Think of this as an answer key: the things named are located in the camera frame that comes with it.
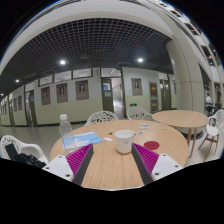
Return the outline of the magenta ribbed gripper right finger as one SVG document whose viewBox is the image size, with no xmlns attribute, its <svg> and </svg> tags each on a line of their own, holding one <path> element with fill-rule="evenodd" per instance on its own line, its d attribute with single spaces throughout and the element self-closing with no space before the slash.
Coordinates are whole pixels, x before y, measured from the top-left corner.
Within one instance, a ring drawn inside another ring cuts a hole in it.
<svg viewBox="0 0 224 224">
<path fill-rule="evenodd" d="M 145 185 L 182 169 L 182 166 L 168 154 L 158 155 L 135 143 L 132 144 L 131 153 Z"/>
</svg>

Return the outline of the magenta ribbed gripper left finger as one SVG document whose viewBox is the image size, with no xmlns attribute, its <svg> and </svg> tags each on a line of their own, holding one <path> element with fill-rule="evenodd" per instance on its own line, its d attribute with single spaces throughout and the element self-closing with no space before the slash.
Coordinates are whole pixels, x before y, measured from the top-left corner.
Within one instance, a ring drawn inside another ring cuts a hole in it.
<svg viewBox="0 0 224 224">
<path fill-rule="evenodd" d="M 67 156 L 55 157 L 43 170 L 81 185 L 93 154 L 93 145 L 88 144 Z"/>
</svg>

